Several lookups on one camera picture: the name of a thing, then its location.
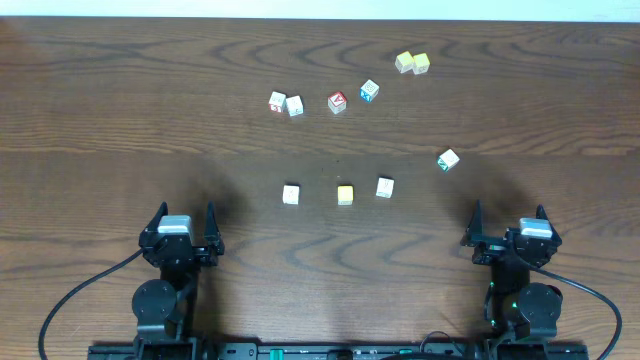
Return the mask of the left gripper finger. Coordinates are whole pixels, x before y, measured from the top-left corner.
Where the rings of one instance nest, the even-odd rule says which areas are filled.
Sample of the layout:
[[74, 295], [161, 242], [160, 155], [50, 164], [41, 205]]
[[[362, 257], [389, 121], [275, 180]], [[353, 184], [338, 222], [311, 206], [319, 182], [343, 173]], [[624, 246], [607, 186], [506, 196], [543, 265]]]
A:
[[161, 219], [168, 214], [168, 205], [166, 202], [162, 202], [157, 212], [145, 227], [146, 231], [156, 231], [161, 222]]
[[215, 219], [215, 208], [212, 201], [208, 202], [205, 216], [204, 239], [208, 243], [219, 243], [221, 236]]

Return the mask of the green sided white block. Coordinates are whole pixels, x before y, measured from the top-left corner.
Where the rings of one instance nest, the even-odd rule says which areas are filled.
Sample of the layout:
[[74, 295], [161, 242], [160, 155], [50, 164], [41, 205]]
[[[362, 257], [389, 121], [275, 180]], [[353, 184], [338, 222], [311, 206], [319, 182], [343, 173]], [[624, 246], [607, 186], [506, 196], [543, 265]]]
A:
[[444, 172], [448, 172], [455, 167], [459, 161], [459, 156], [452, 149], [448, 149], [438, 157], [437, 164]]

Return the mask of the white block with figure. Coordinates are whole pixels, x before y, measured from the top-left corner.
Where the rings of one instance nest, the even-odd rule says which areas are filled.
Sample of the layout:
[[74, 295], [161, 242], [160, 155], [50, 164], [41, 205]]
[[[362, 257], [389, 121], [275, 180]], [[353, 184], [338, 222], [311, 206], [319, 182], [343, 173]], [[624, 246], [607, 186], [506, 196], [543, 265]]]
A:
[[376, 187], [376, 196], [382, 198], [391, 198], [394, 189], [394, 180], [391, 178], [380, 177]]

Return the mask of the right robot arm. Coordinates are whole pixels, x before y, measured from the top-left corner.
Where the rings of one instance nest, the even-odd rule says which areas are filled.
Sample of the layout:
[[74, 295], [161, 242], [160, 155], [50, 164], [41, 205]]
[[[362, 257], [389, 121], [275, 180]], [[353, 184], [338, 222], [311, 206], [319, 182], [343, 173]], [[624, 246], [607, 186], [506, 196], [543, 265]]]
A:
[[493, 334], [479, 346], [485, 359], [546, 359], [546, 342], [557, 335], [563, 295], [554, 286], [531, 280], [557, 252], [562, 240], [538, 206], [501, 237], [484, 233], [482, 208], [473, 214], [460, 244], [474, 249], [472, 263], [491, 269], [483, 307]]

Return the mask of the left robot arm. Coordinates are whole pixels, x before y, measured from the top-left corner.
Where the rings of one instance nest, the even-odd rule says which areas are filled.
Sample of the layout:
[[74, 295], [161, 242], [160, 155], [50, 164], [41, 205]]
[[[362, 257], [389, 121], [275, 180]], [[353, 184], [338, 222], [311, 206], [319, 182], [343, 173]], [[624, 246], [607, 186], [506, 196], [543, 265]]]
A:
[[139, 235], [143, 258], [160, 270], [160, 277], [143, 283], [132, 298], [137, 318], [134, 356], [138, 359], [215, 359], [215, 346], [192, 330], [201, 269], [213, 267], [225, 245], [207, 206], [204, 246], [192, 242], [192, 219], [171, 215], [162, 203]]

